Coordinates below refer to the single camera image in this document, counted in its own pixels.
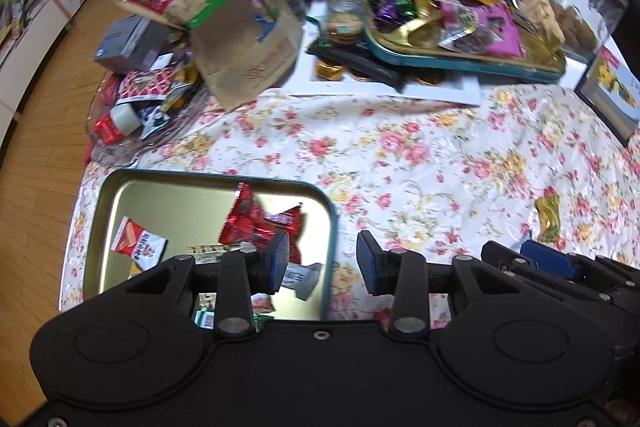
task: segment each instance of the floral tablecloth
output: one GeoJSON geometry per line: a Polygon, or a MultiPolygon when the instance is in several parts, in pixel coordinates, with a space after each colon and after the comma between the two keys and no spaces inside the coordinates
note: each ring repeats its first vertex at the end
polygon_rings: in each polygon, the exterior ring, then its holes
{"type": "MultiPolygon", "coordinates": [[[[540,231],[534,200],[557,192],[558,250],[640,261],[640,134],[624,149],[573,91],[486,88],[481,107],[373,96],[300,98],[271,89],[232,113],[214,99],[194,125],[140,168],[304,180],[336,206],[330,318],[388,319],[389,297],[366,293],[355,238],[430,262],[479,256],[540,231]]],[[[86,246],[111,169],[87,167],[72,218],[60,309],[82,301],[86,246]]],[[[435,322],[447,318],[440,302],[435,322]]]]}

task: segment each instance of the white lid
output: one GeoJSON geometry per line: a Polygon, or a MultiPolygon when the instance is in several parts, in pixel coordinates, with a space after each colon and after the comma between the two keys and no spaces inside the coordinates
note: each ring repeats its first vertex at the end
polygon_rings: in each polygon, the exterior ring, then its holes
{"type": "Polygon", "coordinates": [[[109,111],[109,115],[117,130],[119,130],[123,136],[129,136],[129,134],[142,124],[130,103],[121,103],[120,105],[113,106],[109,111]]]}

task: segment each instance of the red packet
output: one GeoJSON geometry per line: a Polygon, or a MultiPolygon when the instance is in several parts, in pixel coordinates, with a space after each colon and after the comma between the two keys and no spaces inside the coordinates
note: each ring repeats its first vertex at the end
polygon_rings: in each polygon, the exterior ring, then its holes
{"type": "Polygon", "coordinates": [[[150,233],[126,216],[111,243],[111,250],[130,256],[143,271],[160,263],[164,247],[164,237],[150,233]]]}
{"type": "Polygon", "coordinates": [[[294,242],[300,235],[303,221],[301,204],[279,214],[270,214],[255,201],[251,187],[243,183],[238,187],[236,201],[226,217],[219,241],[222,245],[250,241],[257,248],[264,248],[278,230],[286,230],[290,239],[289,262],[300,264],[300,250],[294,242]]]}
{"type": "Polygon", "coordinates": [[[118,88],[116,104],[166,99],[174,80],[174,68],[154,71],[131,71],[118,88]]]}

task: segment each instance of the wooden floor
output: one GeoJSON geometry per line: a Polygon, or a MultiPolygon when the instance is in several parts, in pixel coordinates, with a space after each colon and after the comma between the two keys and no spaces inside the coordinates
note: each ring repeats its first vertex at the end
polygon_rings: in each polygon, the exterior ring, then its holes
{"type": "Polygon", "coordinates": [[[58,313],[71,213],[84,171],[84,121],[104,68],[93,62],[126,13],[87,0],[33,89],[0,168],[0,417],[18,423],[44,397],[29,345],[58,313]]]}

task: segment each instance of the pink snack package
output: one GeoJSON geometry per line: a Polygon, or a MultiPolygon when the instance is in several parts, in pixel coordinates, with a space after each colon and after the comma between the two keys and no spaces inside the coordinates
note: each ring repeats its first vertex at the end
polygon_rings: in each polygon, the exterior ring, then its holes
{"type": "MultiPolygon", "coordinates": [[[[458,17],[452,3],[443,2],[441,8],[444,12],[445,28],[458,26],[458,17]]],[[[479,24],[488,26],[500,40],[493,42],[483,53],[490,57],[517,57],[522,58],[524,52],[520,45],[520,34],[515,22],[503,2],[486,4],[484,6],[468,6],[478,14],[479,24]]]]}

